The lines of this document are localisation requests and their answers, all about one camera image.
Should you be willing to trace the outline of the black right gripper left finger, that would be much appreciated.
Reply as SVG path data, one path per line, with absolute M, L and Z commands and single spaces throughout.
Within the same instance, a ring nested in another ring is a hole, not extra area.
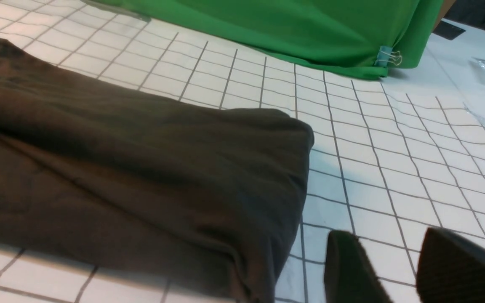
M 347 231 L 328 234 L 324 288 L 327 303 L 392 302 L 358 237 Z

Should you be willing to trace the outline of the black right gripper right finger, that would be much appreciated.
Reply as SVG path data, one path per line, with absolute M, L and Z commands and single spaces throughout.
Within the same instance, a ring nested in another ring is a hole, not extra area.
M 485 303 L 485 249 L 447 229 L 427 229 L 416 291 L 423 303 Z

